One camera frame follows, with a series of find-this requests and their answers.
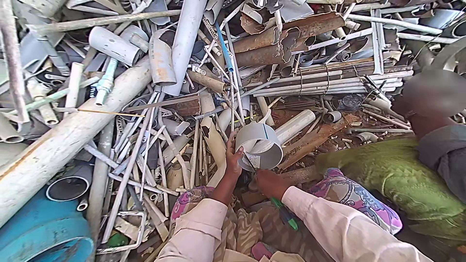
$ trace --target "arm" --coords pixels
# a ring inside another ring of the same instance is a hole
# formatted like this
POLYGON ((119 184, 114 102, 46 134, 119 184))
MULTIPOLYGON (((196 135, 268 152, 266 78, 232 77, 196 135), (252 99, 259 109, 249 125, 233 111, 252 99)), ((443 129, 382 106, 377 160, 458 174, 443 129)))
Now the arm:
POLYGON ((241 147, 233 151, 230 135, 226 149, 226 171, 222 180, 209 195, 188 213, 176 219, 173 237, 160 251, 157 262, 208 262, 221 242, 222 225, 236 181, 241 174, 238 159, 241 147))
POLYGON ((414 246, 397 240, 356 209, 315 197, 273 172, 259 171, 259 189, 289 207, 336 261, 427 262, 414 246))

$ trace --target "blue pipe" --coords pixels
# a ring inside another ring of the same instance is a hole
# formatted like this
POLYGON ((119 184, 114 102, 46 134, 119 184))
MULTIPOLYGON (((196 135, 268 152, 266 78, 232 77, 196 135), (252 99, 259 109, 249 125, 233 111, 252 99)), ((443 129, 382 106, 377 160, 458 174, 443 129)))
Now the blue pipe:
POLYGON ((225 58, 226 67, 228 67, 228 71, 233 72, 233 65, 232 60, 230 59, 230 55, 228 50, 226 49, 225 41, 223 40, 222 30, 220 30, 219 23, 215 21, 215 27, 217 28, 217 34, 219 35, 220 45, 222 46, 223 57, 225 58))
POLYGON ((94 243, 77 200, 50 201, 42 188, 2 228, 3 262, 84 262, 94 243))

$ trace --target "gray pvc pipe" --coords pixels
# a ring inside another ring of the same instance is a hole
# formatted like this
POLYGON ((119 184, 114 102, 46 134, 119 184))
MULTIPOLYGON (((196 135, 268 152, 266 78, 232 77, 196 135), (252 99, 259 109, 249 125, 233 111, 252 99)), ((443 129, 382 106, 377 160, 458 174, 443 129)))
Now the gray pvc pipe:
POLYGON ((149 42, 149 59, 151 62, 152 80, 156 85, 175 85, 177 78, 173 69, 172 52, 170 46, 160 38, 171 38, 173 30, 162 29, 156 31, 149 42))
POLYGON ((183 3, 171 55, 176 84, 164 86, 162 91, 166 94, 179 96, 206 3, 207 0, 189 0, 183 3))

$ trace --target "gray shirt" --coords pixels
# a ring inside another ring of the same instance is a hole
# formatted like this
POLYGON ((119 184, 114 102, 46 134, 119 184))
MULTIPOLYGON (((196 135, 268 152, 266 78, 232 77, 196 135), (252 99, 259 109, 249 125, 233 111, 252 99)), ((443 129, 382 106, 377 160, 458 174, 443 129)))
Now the gray shirt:
POLYGON ((437 171, 466 204, 466 125, 448 125, 428 133, 419 141, 418 150, 419 160, 437 171))

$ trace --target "broken pipe fragment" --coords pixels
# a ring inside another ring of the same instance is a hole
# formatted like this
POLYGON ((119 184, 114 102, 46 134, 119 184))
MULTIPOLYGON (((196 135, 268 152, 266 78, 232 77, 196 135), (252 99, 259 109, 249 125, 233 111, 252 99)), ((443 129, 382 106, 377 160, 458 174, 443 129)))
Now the broken pipe fragment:
POLYGON ((191 70, 188 70, 188 76, 191 80, 193 80, 196 83, 200 83, 203 86, 206 86, 210 89, 212 89, 216 93, 221 93, 224 90, 225 83, 221 82, 219 80, 213 79, 208 76, 204 76, 201 74, 198 74, 196 72, 193 72, 191 70))
POLYGON ((291 59, 291 48, 295 46, 299 35, 300 31, 298 28, 289 28, 283 30, 279 42, 275 45, 235 53, 238 67, 285 64, 289 62, 291 59))
POLYGON ((171 59, 171 45, 175 32, 170 29, 156 31, 149 42, 149 61, 151 63, 152 80, 156 85, 176 84, 176 75, 171 59))
POLYGON ((322 145, 329 136, 341 130, 347 123, 350 124, 359 121, 359 119, 359 117, 349 114, 334 124, 323 124, 320 129, 305 134, 297 142, 284 148, 283 162, 278 165, 278 168, 281 170, 287 169, 316 149, 316 147, 322 145))
POLYGON ((322 34, 345 25, 345 20, 340 14, 330 12, 325 14, 312 15, 306 19, 296 20, 283 24, 283 30, 298 27, 300 31, 299 38, 292 51, 307 51, 309 45, 306 40, 309 37, 322 34))

